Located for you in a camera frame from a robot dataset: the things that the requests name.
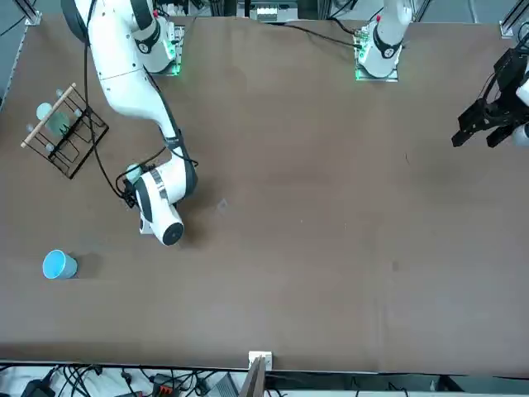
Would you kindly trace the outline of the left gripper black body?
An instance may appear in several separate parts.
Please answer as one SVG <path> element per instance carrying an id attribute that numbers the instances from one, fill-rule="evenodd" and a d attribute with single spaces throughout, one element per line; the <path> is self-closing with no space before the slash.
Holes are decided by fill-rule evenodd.
<path id="1" fill-rule="evenodd" d="M 493 76 L 484 90 L 483 116 L 486 124 L 525 121 L 528 106 L 517 96 L 527 81 L 528 50 L 509 48 L 493 67 Z"/>

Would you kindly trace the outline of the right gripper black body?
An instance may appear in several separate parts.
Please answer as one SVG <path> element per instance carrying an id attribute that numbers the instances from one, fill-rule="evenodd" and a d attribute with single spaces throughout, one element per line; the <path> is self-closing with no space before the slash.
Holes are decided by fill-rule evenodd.
<path id="1" fill-rule="evenodd" d="M 126 205 L 129 208 L 139 207 L 135 185 L 130 180 L 123 180 L 122 183 L 124 185 L 122 197 Z"/>

